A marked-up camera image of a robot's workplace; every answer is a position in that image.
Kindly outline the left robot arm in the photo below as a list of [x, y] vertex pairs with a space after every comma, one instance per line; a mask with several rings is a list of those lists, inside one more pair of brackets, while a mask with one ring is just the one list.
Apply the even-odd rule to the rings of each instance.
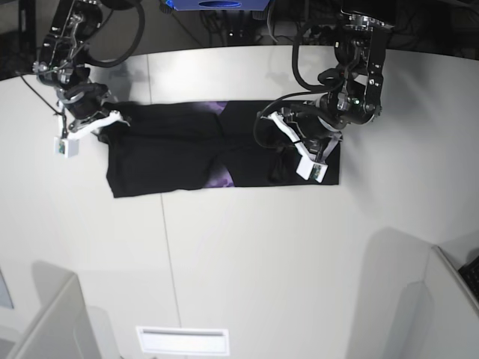
[[395, 15], [395, 9], [389, 5], [343, 4], [332, 30], [338, 63], [321, 72], [315, 85], [300, 74], [299, 47], [305, 34], [324, 25], [324, 21], [310, 19], [296, 32], [292, 51], [294, 78], [302, 88], [320, 95], [314, 104], [292, 106], [304, 144], [325, 149], [346, 126], [363, 125], [379, 116], [382, 71]]

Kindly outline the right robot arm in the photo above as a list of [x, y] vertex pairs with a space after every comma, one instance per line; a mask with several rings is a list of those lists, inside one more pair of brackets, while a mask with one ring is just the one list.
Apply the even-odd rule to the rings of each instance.
[[78, 120], [102, 111], [105, 85], [95, 85], [86, 67], [87, 44], [99, 31], [103, 12], [98, 1], [60, 1], [33, 72], [55, 89], [60, 103]]

